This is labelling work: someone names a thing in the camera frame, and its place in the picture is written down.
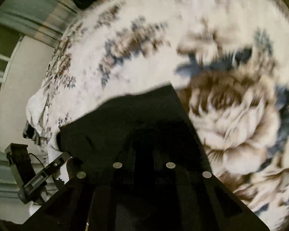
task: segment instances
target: floral bedspread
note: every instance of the floral bedspread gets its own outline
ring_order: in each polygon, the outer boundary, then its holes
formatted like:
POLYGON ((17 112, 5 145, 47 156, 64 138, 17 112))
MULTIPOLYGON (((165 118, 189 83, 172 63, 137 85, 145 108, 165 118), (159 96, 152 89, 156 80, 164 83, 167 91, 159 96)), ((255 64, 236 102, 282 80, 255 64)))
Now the floral bedspread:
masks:
POLYGON ((45 143, 105 100, 171 82, 214 174, 270 230, 289 217, 289 10, 282 0, 99 0, 28 102, 45 143))

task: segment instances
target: blue leaf print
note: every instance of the blue leaf print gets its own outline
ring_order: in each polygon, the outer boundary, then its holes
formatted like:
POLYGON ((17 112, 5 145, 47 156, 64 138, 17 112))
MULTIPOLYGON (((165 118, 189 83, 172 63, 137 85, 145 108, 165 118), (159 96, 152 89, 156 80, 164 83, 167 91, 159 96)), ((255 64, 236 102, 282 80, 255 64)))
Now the blue leaf print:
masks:
POLYGON ((114 56, 113 59, 114 59, 113 67, 114 67, 115 65, 117 65, 117 64, 119 64, 120 66, 123 66, 124 57, 116 57, 116 56, 114 56))
POLYGON ((144 16, 138 16, 139 21, 145 22, 145 17, 144 16))
POLYGON ((102 84, 102 88, 104 88, 107 84, 108 80, 105 78, 101 78, 101 84, 102 84))
POLYGON ((273 157, 276 152, 283 152, 289 136, 289 89, 286 86, 276 87, 277 101, 275 106, 279 110, 281 125, 277 133, 274 146, 268 148, 268 156, 273 157))
POLYGON ((260 168, 257 170, 257 172, 260 172, 264 170, 267 166, 269 166, 272 162, 272 158, 266 159, 264 163, 261 164, 260 168))
POLYGON ((227 53, 209 65, 200 66, 196 60, 195 54, 189 54, 189 62, 181 64, 175 72, 184 77, 193 77, 202 71, 218 70, 229 71, 240 64, 246 64, 252 54, 251 48, 239 49, 235 54, 227 53))
POLYGON ((134 55, 134 57, 138 57, 140 53, 141 53, 140 50, 137 49, 133 52, 133 55, 134 55))
POLYGON ((75 87, 76 77, 75 76, 67 76, 63 75, 59 85, 63 85, 63 88, 72 89, 75 87))
POLYGON ((58 119, 58 127, 60 128, 62 126, 63 120, 61 117, 58 119))
POLYGON ((267 211, 268 207, 269 207, 269 204, 267 203, 267 204, 263 205, 258 211, 255 211, 254 214, 259 217, 259 215, 262 212, 267 211))
POLYGON ((268 51, 269 56, 273 55, 273 48, 272 48, 273 44, 265 29, 262 32, 260 31, 260 29, 258 29, 255 33, 254 40, 255 40, 256 46, 260 50, 268 51))
POLYGON ((276 96, 275 107, 278 111, 289 105, 289 89, 286 86, 276 86, 276 96))
POLYGON ((124 58, 124 60, 131 60, 132 59, 132 55, 131 54, 125 55, 123 58, 124 58))

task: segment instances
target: silver bolt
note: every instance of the silver bolt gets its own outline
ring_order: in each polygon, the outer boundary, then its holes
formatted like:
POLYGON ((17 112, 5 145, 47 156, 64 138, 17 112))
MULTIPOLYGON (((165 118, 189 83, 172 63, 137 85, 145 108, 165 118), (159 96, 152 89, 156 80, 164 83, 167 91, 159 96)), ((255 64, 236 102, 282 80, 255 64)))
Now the silver bolt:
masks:
POLYGON ((86 177, 86 173, 81 171, 81 172, 78 172, 76 176, 78 179, 83 179, 86 177))
POLYGON ((166 164, 166 167, 167 167, 167 168, 170 168, 170 169, 173 169, 173 168, 176 167, 176 165, 175 165, 173 162, 168 162, 168 163, 166 164))
POLYGON ((120 163, 120 162, 115 162, 115 163, 113 164, 113 167, 114 167, 114 168, 121 168, 121 167, 122 167, 122 163, 120 163))
POLYGON ((204 172, 202 173, 202 176, 203 176, 204 178, 211 178, 211 177, 212 177, 212 174, 211 174, 210 172, 208 172, 208 171, 204 171, 204 172))

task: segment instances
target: curtain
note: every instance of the curtain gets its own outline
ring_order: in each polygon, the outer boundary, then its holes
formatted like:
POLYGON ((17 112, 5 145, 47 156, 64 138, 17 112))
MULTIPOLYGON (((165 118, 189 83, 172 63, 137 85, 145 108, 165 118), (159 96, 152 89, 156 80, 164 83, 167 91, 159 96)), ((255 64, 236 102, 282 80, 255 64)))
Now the curtain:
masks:
POLYGON ((0 24, 55 47, 78 11, 73 0, 5 0, 0 24))

